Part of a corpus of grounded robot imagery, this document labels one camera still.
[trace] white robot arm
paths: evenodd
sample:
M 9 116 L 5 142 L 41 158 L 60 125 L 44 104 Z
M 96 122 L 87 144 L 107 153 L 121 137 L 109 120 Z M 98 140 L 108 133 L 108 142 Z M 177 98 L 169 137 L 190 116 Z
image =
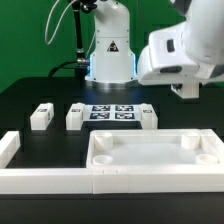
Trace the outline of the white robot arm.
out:
M 135 55 L 130 50 L 130 15 L 115 0 L 96 2 L 96 48 L 90 57 L 87 85 L 120 88 L 137 82 Z
M 186 22 L 155 31 L 138 62 L 142 85 L 178 84 L 183 98 L 198 97 L 198 84 L 224 80 L 224 1 L 170 0 Z

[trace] warning triangle label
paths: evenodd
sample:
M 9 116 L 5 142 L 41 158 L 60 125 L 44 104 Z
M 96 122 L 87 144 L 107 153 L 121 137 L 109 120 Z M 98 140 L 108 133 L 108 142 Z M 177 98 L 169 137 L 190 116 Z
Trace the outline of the warning triangle label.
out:
M 114 41 L 110 44 L 109 48 L 107 49 L 108 52 L 119 52 L 117 45 Z

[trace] green backdrop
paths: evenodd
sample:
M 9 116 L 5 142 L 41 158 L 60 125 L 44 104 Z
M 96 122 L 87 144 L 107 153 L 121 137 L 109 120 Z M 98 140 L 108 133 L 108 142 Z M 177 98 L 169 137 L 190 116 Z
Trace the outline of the green backdrop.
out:
M 44 42 L 47 17 L 56 0 L 1 0 L 0 7 L 0 92 L 23 77 L 47 76 L 49 70 L 75 58 L 75 29 L 72 11 L 66 14 L 56 39 Z M 168 0 L 139 0 L 143 29 L 136 0 L 120 0 L 131 15 L 131 49 L 139 56 L 153 30 L 183 20 Z M 61 0 L 51 23 L 51 31 L 67 5 Z M 84 48 L 87 50 L 94 32 L 93 13 L 82 14 Z M 73 76 L 72 71 L 60 71 L 57 76 Z

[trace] white plastic tray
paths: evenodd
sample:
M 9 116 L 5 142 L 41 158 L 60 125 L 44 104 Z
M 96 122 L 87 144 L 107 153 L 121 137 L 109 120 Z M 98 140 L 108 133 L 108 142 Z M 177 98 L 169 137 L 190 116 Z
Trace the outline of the white plastic tray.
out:
M 224 191 L 224 144 L 212 130 L 91 133 L 94 193 Z

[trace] black tabletop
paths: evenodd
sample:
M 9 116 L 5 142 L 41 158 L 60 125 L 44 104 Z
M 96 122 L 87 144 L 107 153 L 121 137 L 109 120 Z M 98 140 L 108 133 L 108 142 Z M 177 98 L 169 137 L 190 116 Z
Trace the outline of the black tabletop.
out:
M 40 103 L 53 103 L 46 131 L 31 131 L 29 117 Z M 18 130 L 21 147 L 11 168 L 84 168 L 89 134 L 95 129 L 138 129 L 138 122 L 85 122 L 66 131 L 73 103 L 152 104 L 159 129 L 213 129 L 224 141 L 224 90 L 200 89 L 199 99 L 183 100 L 170 86 L 100 90 L 75 78 L 21 79 L 0 94 L 0 138 Z M 0 195 L 0 223 L 223 223 L 224 193 L 113 195 Z

